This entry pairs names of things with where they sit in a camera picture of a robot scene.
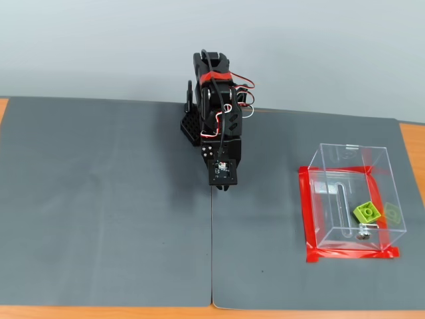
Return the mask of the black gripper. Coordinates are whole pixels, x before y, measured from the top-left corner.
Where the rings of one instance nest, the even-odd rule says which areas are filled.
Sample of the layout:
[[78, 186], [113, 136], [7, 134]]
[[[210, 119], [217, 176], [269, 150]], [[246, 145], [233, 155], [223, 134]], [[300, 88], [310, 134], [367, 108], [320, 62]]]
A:
[[[241, 159], [241, 139], [220, 138], [201, 140], [201, 155], [207, 166], [209, 182], [237, 182], [237, 167]], [[218, 185], [218, 190], [228, 191], [231, 185]]]

